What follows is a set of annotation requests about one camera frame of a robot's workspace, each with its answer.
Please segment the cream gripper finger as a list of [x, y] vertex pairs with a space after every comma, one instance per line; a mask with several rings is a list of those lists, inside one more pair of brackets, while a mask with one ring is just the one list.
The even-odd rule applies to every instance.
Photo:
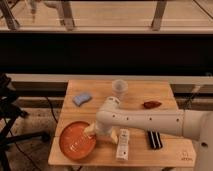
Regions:
[[109, 137], [110, 137], [110, 141], [111, 141], [113, 144], [117, 144], [117, 143], [118, 143], [118, 136], [117, 136], [115, 130], [113, 130], [113, 131], [110, 133]]
[[84, 131], [84, 134], [88, 135], [88, 136], [93, 136], [96, 134], [96, 124], [92, 123], [89, 126], [87, 126]]

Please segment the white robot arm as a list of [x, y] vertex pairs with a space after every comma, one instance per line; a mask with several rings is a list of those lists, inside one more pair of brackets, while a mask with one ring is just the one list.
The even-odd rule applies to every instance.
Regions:
[[112, 127], [130, 127], [181, 136], [199, 143], [194, 171], [213, 171], [213, 112], [196, 110], [123, 110], [120, 100], [108, 97], [98, 109], [95, 122], [84, 132], [112, 135]]

